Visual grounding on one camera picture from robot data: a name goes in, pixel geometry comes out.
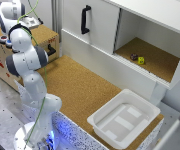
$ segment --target white plastic bin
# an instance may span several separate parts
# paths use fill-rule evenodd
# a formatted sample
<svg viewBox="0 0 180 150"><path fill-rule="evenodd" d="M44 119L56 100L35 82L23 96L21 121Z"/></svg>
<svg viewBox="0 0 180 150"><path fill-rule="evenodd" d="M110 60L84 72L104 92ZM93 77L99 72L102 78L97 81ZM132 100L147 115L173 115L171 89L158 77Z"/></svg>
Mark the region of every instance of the white plastic bin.
<svg viewBox="0 0 180 150"><path fill-rule="evenodd" d="M112 147L126 149L159 113L159 108L125 89L87 120Z"/></svg>

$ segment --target black handle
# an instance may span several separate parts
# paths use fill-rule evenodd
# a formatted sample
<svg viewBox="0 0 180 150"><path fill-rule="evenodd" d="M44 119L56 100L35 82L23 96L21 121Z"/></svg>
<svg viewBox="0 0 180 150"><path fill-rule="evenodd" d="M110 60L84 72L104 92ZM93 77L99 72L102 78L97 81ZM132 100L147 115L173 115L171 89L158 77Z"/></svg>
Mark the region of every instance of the black handle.
<svg viewBox="0 0 180 150"><path fill-rule="evenodd" d="M91 10L91 7L86 5L86 8L82 10L82 24L81 24L81 31L82 34L88 33L90 30L86 28L86 12Z"/></svg>
<svg viewBox="0 0 180 150"><path fill-rule="evenodd" d="M48 49L50 50L49 52L47 52L48 56L56 53L56 50L50 44L48 44Z"/></svg>

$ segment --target corkboard surface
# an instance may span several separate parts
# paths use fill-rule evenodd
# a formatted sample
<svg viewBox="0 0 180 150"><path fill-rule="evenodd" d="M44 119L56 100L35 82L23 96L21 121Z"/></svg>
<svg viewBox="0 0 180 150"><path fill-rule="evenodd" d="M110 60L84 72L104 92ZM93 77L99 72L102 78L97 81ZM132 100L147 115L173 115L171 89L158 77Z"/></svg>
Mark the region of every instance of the corkboard surface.
<svg viewBox="0 0 180 150"><path fill-rule="evenodd" d="M50 30L44 25L40 25L38 28L31 30L32 35L35 37L37 43L43 43L48 39L53 38L54 36L59 36L56 32Z"/></svg>
<svg viewBox="0 0 180 150"><path fill-rule="evenodd" d="M115 51L115 53L137 65L139 65L138 61L132 61L130 55L135 53L139 57L144 57L145 64L139 66L168 82L171 82L180 60L178 57L173 56L172 54L169 54L139 38L133 39Z"/></svg>
<svg viewBox="0 0 180 150"><path fill-rule="evenodd" d="M121 92L121 89L68 56L63 56L48 64L46 70L48 93L62 99L60 111L110 150L113 150L94 133L92 126L87 122L87 118ZM44 77L43 68L38 72ZM163 115L159 115L127 150L135 150L162 119Z"/></svg>

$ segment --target white robotic arm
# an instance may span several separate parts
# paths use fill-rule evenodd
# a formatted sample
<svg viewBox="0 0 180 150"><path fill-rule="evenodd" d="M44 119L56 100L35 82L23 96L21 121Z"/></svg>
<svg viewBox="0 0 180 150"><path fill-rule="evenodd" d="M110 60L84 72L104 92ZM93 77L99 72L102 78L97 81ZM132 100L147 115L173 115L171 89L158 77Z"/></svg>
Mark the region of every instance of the white robotic arm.
<svg viewBox="0 0 180 150"><path fill-rule="evenodd" d="M18 52L7 57L6 66L11 74L21 76L23 79L26 92L21 95L22 102L29 107L37 108L33 133L31 134L32 129L30 129L22 140L25 143L29 140L26 150L45 150L48 145L44 144L45 146L40 147L39 143L42 140L45 142L47 135L53 130L51 114L61 108L62 101L55 95L47 94L43 78L35 71L47 65L48 55L41 47L32 45L31 36L25 31L30 32L27 23L20 21L17 25L17 19L24 14L25 6L20 3L20 0L0 2L0 27L2 32L9 36L12 49Z"/></svg>

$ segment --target brown box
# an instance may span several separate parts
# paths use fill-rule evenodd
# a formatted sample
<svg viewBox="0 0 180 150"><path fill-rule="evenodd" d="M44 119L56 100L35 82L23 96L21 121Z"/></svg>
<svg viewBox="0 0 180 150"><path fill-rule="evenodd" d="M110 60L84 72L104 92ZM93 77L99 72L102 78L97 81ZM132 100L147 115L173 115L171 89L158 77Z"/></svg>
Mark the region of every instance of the brown box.
<svg viewBox="0 0 180 150"><path fill-rule="evenodd" d="M56 32L50 30L44 25L40 25L38 28L31 30L31 32L35 37L38 45L44 48L44 50L47 52L49 51L49 44L56 50L55 54L49 56L49 63L59 57L59 35ZM21 77L16 77L9 73L5 65L6 57L12 54L12 49L8 49L5 45L0 44L0 78L2 78L11 87L18 91L14 79L20 81Z"/></svg>

